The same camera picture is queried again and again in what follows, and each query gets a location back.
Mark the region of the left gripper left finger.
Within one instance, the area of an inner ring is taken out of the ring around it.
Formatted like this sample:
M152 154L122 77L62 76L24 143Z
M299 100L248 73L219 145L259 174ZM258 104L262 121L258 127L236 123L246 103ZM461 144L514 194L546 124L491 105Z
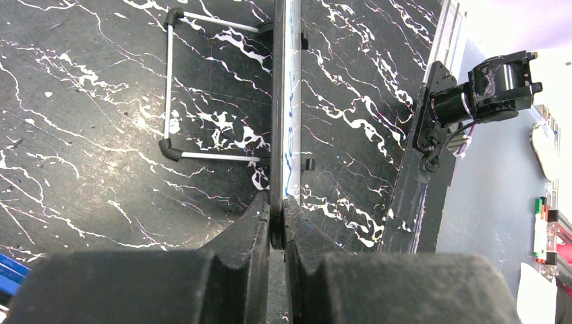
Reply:
M9 304L7 323L264 323L268 196L196 250L54 254Z

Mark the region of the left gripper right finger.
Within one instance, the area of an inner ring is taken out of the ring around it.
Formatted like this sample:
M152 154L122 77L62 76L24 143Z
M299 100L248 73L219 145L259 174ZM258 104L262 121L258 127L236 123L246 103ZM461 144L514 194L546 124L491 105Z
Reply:
M292 323L518 323L502 275L467 254L354 254L283 203Z

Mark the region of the small black-framed whiteboard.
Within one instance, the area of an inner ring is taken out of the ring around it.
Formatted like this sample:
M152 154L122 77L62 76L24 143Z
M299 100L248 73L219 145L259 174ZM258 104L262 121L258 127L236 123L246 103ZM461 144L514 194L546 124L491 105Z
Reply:
M270 225L272 247L284 249L286 245L284 202L299 199L303 171L315 168L313 158L304 158L301 149L302 127L302 53L308 42L302 28L300 1L275 1L275 18L258 27L247 26L184 11L175 7L167 12L164 27L167 31L167 81L165 85L165 122L163 139L159 141L161 153L168 159L218 159L267 164L270 169ZM253 32L273 42L273 93L270 157L238 157L214 153L191 153L173 147L170 135L171 87L173 79L173 34L183 18L202 20L220 26Z

